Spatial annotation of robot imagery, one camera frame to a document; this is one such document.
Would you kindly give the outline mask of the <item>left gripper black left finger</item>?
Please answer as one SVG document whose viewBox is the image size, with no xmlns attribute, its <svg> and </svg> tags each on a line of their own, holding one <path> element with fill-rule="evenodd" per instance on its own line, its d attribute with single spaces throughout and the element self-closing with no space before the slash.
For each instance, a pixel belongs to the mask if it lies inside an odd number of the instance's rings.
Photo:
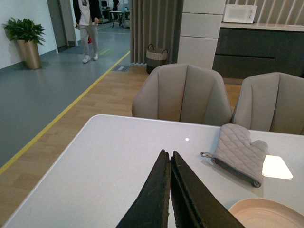
<svg viewBox="0 0 304 228">
<path fill-rule="evenodd" d="M 166 228 L 170 199 L 169 154 L 161 150 L 138 197 L 118 223 L 118 228 Z"/>
</svg>

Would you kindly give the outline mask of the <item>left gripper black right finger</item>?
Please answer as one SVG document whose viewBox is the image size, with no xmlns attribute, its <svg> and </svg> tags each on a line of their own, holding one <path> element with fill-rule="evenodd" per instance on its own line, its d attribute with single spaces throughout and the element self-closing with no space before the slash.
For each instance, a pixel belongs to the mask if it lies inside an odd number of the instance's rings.
<svg viewBox="0 0 304 228">
<path fill-rule="evenodd" d="M 177 151 L 171 164 L 171 200 L 178 228 L 242 228 Z"/>
</svg>

